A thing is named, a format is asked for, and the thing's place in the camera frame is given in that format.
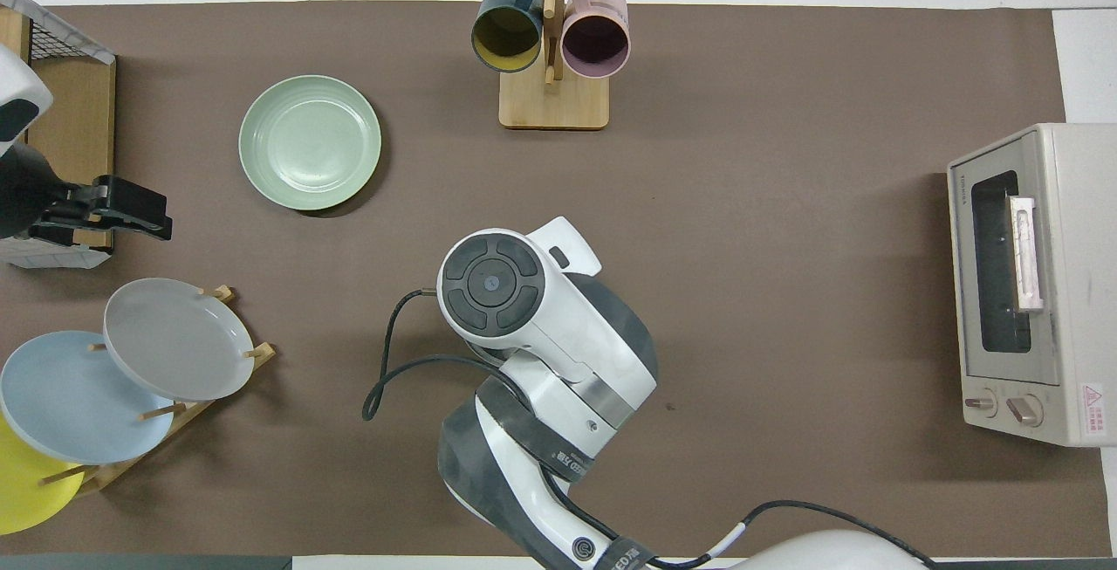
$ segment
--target cable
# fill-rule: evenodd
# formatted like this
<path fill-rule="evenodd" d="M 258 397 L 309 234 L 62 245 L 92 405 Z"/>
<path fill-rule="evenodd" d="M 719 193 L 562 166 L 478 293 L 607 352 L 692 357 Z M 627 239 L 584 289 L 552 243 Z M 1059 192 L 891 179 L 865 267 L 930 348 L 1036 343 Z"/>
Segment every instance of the cable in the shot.
<path fill-rule="evenodd" d="M 467 359 L 466 357 L 455 357 L 452 354 L 431 354 L 430 357 L 421 357 L 413 361 L 403 363 L 402 365 L 388 372 L 372 387 L 372 390 L 369 391 L 367 398 L 364 399 L 365 421 L 371 420 L 376 415 L 376 408 L 379 408 L 380 401 L 384 395 L 384 387 L 386 387 L 388 383 L 391 382 L 391 380 L 394 380 L 403 372 L 413 370 L 417 367 L 424 365 L 428 363 L 439 363 L 439 362 L 462 363 L 488 373 L 493 378 L 496 378 L 497 380 L 503 382 L 504 386 L 507 387 L 509 391 L 512 391 L 512 395 L 515 396 L 516 399 L 519 400 L 519 402 L 523 402 L 524 406 L 528 408 L 528 410 L 531 410 L 532 405 L 527 400 L 527 395 L 524 393 L 524 390 L 521 389 L 519 386 L 514 382 L 514 380 L 508 378 L 498 368 L 491 367 L 490 364 L 481 362 L 476 359 Z"/>
<path fill-rule="evenodd" d="M 620 536 L 617 531 L 611 530 L 604 522 L 590 515 L 585 510 L 574 504 L 574 501 L 570 500 L 570 497 L 563 493 L 562 487 L 558 486 L 558 482 L 555 481 L 554 475 L 551 474 L 551 472 L 544 469 L 542 466 L 540 466 L 540 472 L 543 474 L 543 482 L 547 484 L 547 487 L 551 490 L 551 493 L 554 494 L 555 500 L 566 507 L 566 511 L 570 511 L 577 516 L 579 520 L 596 529 L 602 535 L 610 539 L 610 541 Z"/>
<path fill-rule="evenodd" d="M 395 329 L 395 317 L 400 316 L 400 311 L 403 310 L 404 304 L 411 300 L 419 297 L 420 295 L 435 295 L 435 292 L 430 288 L 416 288 L 411 293 L 404 295 L 399 303 L 395 304 L 395 308 L 392 311 L 392 316 L 388 319 L 388 332 L 384 334 L 384 354 L 380 358 L 380 380 L 384 379 L 384 374 L 388 373 L 388 351 L 392 346 L 392 330 Z M 365 421 L 371 420 L 376 416 L 376 411 L 380 410 L 380 399 L 383 398 L 384 390 L 381 389 L 380 392 L 372 397 L 369 393 L 369 398 L 364 401 L 364 408 L 361 409 L 361 417 Z"/>
<path fill-rule="evenodd" d="M 648 566 L 652 566 L 655 568 L 669 569 L 669 570 L 691 570 L 693 568 L 698 568 L 703 563 L 706 563 L 710 559 L 712 558 L 709 557 L 709 554 L 703 554 L 700 557 L 690 559 L 690 561 L 680 561 L 679 563 L 671 563 L 670 561 L 663 561 L 658 557 L 653 557 L 648 560 Z"/>
<path fill-rule="evenodd" d="M 819 513 L 825 513 L 827 515 L 832 515 L 834 517 L 844 520 L 846 522 L 849 522 L 850 524 L 856 524 L 856 525 L 860 526 L 861 529 L 865 529 L 866 531 L 869 531 L 870 533 L 872 533 L 873 535 L 877 535 L 878 538 L 884 538 L 885 540 L 888 540 L 888 542 L 890 542 L 892 545 L 899 548 L 904 552 L 906 552 L 906 553 L 910 554 L 911 557 L 918 559 L 927 568 L 937 568 L 937 566 L 935 564 L 935 562 L 933 561 L 933 559 L 930 559 L 926 554 L 924 554 L 924 553 L 915 550 L 914 548 L 911 548 L 910 545 L 908 545 L 907 542 L 905 542 L 904 540 L 897 538 L 896 535 L 892 535 L 891 533 L 889 533 L 889 532 L 887 532 L 887 531 L 885 531 L 885 530 L 882 530 L 882 529 L 880 529 L 878 526 L 869 524 L 868 522 L 865 522 L 863 520 L 855 517 L 855 516 L 852 516 L 852 515 L 850 515 L 848 513 L 844 513 L 844 512 L 841 512 L 841 511 L 838 511 L 838 510 L 834 510 L 834 509 L 830 509 L 828 506 L 822 506 L 820 504 L 814 504 L 814 503 L 809 503 L 809 502 L 803 502 L 803 501 L 771 501 L 771 502 L 763 503 L 763 504 L 758 505 L 756 509 L 750 511 L 748 515 L 746 515 L 741 521 L 741 523 L 742 523 L 742 525 L 745 529 L 747 529 L 748 524 L 752 523 L 753 520 L 756 520 L 757 515 L 760 515 L 761 513 L 764 513 L 765 511 L 767 511 L 770 509 L 775 509 L 775 507 L 779 507 L 779 506 L 795 506 L 795 507 L 799 507 L 799 509 L 809 509 L 811 511 L 818 511 Z"/>

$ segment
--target plate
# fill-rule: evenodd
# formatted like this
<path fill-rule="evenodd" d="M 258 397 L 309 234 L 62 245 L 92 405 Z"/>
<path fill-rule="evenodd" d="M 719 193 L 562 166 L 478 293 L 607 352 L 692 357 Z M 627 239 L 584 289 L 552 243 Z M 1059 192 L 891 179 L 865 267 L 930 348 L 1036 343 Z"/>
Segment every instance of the plate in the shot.
<path fill-rule="evenodd" d="M 105 344 L 117 367 L 147 390 L 201 402 L 236 392 L 255 364 L 235 312 L 183 281 L 144 278 L 108 298 Z"/>
<path fill-rule="evenodd" d="M 361 93 L 305 74 L 252 102 L 240 124 L 240 165 L 260 194 L 279 206 L 324 209 L 367 183 L 380 144 L 380 121 Z"/>
<path fill-rule="evenodd" d="M 11 429 L 52 458 L 103 465 L 159 445 L 171 415 L 137 417 L 171 405 L 128 380 L 93 332 L 51 332 L 20 344 L 0 371 L 0 409 Z"/>
<path fill-rule="evenodd" d="M 36 452 L 0 417 L 0 535 L 30 529 L 61 511 L 84 477 L 69 476 L 41 487 L 39 481 L 74 466 Z"/>

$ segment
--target wooden mug holder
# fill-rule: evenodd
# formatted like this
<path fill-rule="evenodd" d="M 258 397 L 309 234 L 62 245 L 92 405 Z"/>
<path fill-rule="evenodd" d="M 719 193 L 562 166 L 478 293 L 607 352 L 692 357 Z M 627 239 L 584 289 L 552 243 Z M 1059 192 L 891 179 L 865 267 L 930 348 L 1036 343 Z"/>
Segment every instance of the wooden mug holder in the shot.
<path fill-rule="evenodd" d="M 236 298 L 237 294 L 226 285 L 218 286 L 217 288 L 199 288 L 199 295 L 209 295 L 219 300 L 223 304 L 228 304 Z M 89 351 L 105 350 L 106 346 L 103 343 L 89 344 Z M 244 358 L 252 359 L 252 373 L 256 372 L 264 363 L 270 361 L 276 355 L 276 350 L 270 343 L 260 343 L 252 350 L 244 352 Z M 139 416 L 139 421 L 146 421 L 149 419 L 156 418 L 163 415 L 173 415 L 174 419 L 171 420 L 171 428 L 166 431 L 166 436 L 163 440 L 159 443 L 159 446 L 163 446 L 171 437 L 174 436 L 183 426 L 192 421 L 198 417 L 203 410 L 213 403 L 213 400 L 202 401 L 202 402 L 174 402 L 168 407 L 162 407 L 155 410 L 151 410 Z M 82 486 L 78 487 L 77 495 L 83 496 L 85 494 L 99 492 L 104 490 L 112 483 L 116 481 L 118 476 L 127 472 L 133 465 L 140 462 L 143 457 L 151 454 L 149 450 L 134 459 L 128 459 L 121 463 L 111 463 L 107 465 L 79 465 L 71 467 L 59 474 L 54 474 L 47 476 L 39 481 L 39 485 L 49 485 L 51 483 L 57 483 L 70 476 L 84 475 L 85 478 L 82 482 Z"/>
<path fill-rule="evenodd" d="M 565 74 L 558 38 L 565 0 L 543 0 L 540 57 L 519 73 L 500 74 L 498 117 L 510 130 L 601 130 L 609 124 L 609 79 Z"/>

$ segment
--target toaster oven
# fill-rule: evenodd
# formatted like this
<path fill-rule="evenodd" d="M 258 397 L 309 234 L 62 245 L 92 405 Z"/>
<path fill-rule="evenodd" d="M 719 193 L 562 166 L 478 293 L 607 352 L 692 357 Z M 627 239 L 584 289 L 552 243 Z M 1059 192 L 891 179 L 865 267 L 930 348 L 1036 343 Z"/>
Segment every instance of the toaster oven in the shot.
<path fill-rule="evenodd" d="M 1117 125 L 1033 125 L 947 181 L 966 422 L 1117 445 Z"/>

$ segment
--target light green plate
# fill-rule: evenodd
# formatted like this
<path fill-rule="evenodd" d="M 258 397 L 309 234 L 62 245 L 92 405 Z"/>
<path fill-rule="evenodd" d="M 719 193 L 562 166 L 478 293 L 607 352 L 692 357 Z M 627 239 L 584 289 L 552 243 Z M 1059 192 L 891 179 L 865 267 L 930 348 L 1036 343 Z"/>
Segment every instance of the light green plate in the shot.
<path fill-rule="evenodd" d="M 319 74 L 265 89 L 240 124 L 240 165 L 271 201 L 324 209 L 366 183 L 380 161 L 380 122 L 361 93 Z"/>

